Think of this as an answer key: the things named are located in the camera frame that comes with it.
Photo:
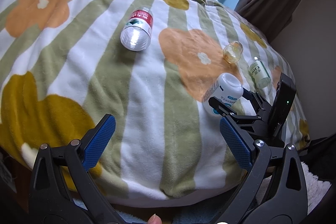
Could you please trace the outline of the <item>operator thumb tip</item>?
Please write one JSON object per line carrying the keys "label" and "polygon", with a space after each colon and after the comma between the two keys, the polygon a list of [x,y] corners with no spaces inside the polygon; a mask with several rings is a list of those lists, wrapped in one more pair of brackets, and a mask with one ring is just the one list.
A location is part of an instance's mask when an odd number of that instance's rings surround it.
{"label": "operator thumb tip", "polygon": [[156,214],[152,215],[150,219],[147,221],[147,224],[162,224],[162,220]]}

